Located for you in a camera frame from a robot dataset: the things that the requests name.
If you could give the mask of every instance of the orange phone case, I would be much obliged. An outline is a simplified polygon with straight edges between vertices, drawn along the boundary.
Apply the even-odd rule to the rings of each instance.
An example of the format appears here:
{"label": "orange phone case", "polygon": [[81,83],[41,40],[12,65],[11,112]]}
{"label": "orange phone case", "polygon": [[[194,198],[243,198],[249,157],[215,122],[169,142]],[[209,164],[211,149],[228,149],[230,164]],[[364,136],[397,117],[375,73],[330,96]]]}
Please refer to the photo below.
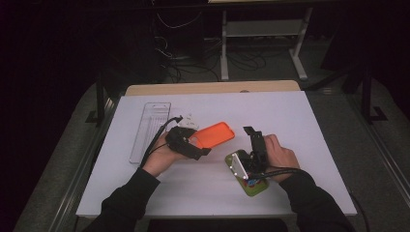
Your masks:
{"label": "orange phone case", "polygon": [[233,130],[224,122],[199,130],[190,136],[198,148],[214,148],[235,137]]}

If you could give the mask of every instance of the person's left hand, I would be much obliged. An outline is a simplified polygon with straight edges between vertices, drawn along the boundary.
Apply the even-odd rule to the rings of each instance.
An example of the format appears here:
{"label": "person's left hand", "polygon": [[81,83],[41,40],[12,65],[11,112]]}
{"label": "person's left hand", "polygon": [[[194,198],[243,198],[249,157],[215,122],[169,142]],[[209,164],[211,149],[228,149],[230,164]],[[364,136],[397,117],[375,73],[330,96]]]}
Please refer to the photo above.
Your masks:
{"label": "person's left hand", "polygon": [[155,177],[160,176],[174,161],[188,159],[186,156],[169,149],[165,140],[166,135],[167,132],[160,136],[152,150],[154,152],[148,157],[145,165],[142,167],[142,169]]}

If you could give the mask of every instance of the wire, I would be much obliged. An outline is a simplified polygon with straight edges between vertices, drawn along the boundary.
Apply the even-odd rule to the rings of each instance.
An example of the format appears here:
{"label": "wire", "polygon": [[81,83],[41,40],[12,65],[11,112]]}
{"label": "wire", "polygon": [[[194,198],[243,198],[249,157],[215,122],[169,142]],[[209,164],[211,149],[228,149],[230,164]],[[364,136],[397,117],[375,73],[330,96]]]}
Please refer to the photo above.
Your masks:
{"label": "wire", "polygon": [[165,145],[168,145],[168,143],[164,143],[164,144],[162,144],[162,145],[160,145],[160,146],[154,148],[154,149],[150,152],[150,155],[153,154],[155,151],[157,151],[159,148],[161,148],[161,147],[163,147],[163,146],[165,146]]}
{"label": "wire", "polygon": [[170,29],[177,29],[177,28],[181,28],[181,27],[188,26],[188,25],[190,25],[191,23],[196,22],[201,16],[202,16],[202,13],[198,13],[198,15],[197,15],[194,19],[192,19],[191,21],[189,21],[189,22],[186,22],[186,23],[183,23],[183,24],[180,24],[180,25],[177,25],[177,26],[170,26],[170,25],[168,25],[166,22],[164,22],[163,19],[162,19],[161,16],[160,16],[160,14],[157,13],[157,18],[160,20],[160,22],[161,22],[164,26],[166,26],[167,28],[170,28]]}
{"label": "wire", "polygon": [[179,69],[179,70],[182,71],[182,72],[186,72],[186,73],[207,73],[207,72],[210,72],[214,75],[214,77],[217,79],[217,81],[220,81],[220,78],[218,77],[217,73],[214,72],[212,69],[208,69],[206,67],[200,67],[200,66],[193,66],[193,67],[199,68],[199,69],[204,69],[205,71],[203,71],[203,72],[190,72],[190,71],[187,71],[187,70],[181,70],[181,69]]}
{"label": "wire", "polygon": [[222,40],[220,38],[212,38],[210,42],[216,41],[217,43],[211,45],[208,49],[205,50],[205,53],[212,51],[213,49],[220,48],[222,46]]}
{"label": "wire", "polygon": [[168,48],[168,41],[166,40],[166,38],[160,37],[160,36],[156,36],[155,39],[161,39],[162,41],[165,42],[165,47],[164,47],[163,49],[167,49],[167,48]]}
{"label": "wire", "polygon": [[181,71],[175,66],[175,65],[169,65],[167,74],[169,77],[171,77],[173,83],[179,83],[181,80],[184,80],[184,82],[187,82],[181,75]]}
{"label": "wire", "polygon": [[158,51],[159,53],[161,53],[162,55],[164,55],[165,57],[168,57],[169,59],[172,59],[173,55],[167,51],[163,51],[159,48],[155,48],[156,51]]}
{"label": "wire", "polygon": [[[262,69],[266,67],[267,62],[266,58],[272,58],[279,56],[283,54],[284,52],[287,52],[288,47],[291,45],[291,43],[286,45],[286,48],[282,49],[281,51],[275,53],[275,54],[269,54],[268,51],[270,48],[273,48],[276,43],[274,42],[273,39],[267,39],[266,37],[262,38],[263,41],[268,41],[269,43],[263,43],[263,50],[258,51],[258,52],[234,52],[237,57],[234,57],[232,54],[231,55],[226,55],[228,58],[228,61],[238,69],[244,70],[244,71],[257,71],[259,69]],[[238,49],[255,49],[256,47],[252,45],[252,42],[248,42],[247,47],[239,47],[236,44],[233,44],[234,47]]]}
{"label": "wire", "polygon": [[293,168],[293,167],[276,167],[276,168],[278,168],[279,170],[272,171],[272,172],[266,172],[266,173],[251,173],[249,175],[249,179],[250,180],[264,179],[267,177],[273,177],[273,176],[278,176],[282,174],[301,174],[303,176],[308,177],[312,182],[314,182],[313,178],[306,171],[302,169]]}
{"label": "wire", "polygon": [[359,200],[356,198],[355,195],[353,195],[352,192],[349,192],[350,197],[352,197],[353,201],[356,203],[356,205],[359,208],[359,211],[362,213],[363,220],[365,221],[365,226],[366,226],[366,231],[370,232],[370,225],[368,223],[367,215],[365,213],[365,210],[363,209],[362,205],[359,203]]}
{"label": "wire", "polygon": [[166,121],[166,123],[164,123],[160,129],[158,130],[158,132],[156,133],[156,135],[154,136],[153,140],[151,141],[150,145],[148,146],[147,150],[145,151],[144,157],[142,158],[141,164],[139,164],[140,167],[143,167],[145,162],[147,161],[148,157],[151,155],[151,150],[153,149],[155,143],[157,142],[157,140],[160,138],[162,132],[165,130],[166,126],[168,126],[169,123],[171,123],[172,121],[176,121],[177,123],[179,123],[181,120],[183,119],[182,116],[180,117],[173,117],[171,119],[169,119],[168,121]]}

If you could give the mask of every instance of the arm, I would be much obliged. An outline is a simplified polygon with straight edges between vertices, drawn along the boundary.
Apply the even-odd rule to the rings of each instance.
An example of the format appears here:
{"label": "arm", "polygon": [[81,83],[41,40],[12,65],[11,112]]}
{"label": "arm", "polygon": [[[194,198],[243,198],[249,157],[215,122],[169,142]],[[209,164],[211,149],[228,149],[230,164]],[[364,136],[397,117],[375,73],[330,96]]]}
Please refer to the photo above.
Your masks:
{"label": "arm", "polygon": [[[294,152],[281,147],[275,135],[265,136],[265,144],[271,166],[300,168]],[[308,177],[283,174],[273,179],[286,191],[301,231],[355,231],[334,198]]]}
{"label": "arm", "polygon": [[102,212],[84,231],[133,231],[136,221],[145,214],[145,207],[154,190],[160,184],[157,180],[174,161],[185,159],[171,151],[163,134],[154,152],[142,168],[138,168],[130,180],[102,202]]}

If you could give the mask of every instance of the white table surface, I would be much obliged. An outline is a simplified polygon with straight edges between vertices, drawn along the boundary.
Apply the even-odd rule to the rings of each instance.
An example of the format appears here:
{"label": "white table surface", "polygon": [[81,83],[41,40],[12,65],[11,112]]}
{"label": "white table surface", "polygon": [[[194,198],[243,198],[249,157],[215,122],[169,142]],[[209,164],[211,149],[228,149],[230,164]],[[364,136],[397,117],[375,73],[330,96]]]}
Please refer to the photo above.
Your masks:
{"label": "white table surface", "polygon": [[225,164],[226,155],[239,149],[251,151],[244,126],[252,126],[263,134],[275,133],[281,145],[296,153],[301,167],[334,197],[345,214],[357,214],[306,94],[296,91],[123,97],[77,215],[99,215],[102,201],[136,170],[129,158],[146,102],[171,102],[171,116],[191,113],[201,129],[225,122],[236,134],[207,157],[178,161],[162,173],[161,184],[147,205],[146,217],[269,218],[293,214],[287,195],[278,184],[270,181],[268,189],[249,197]]}

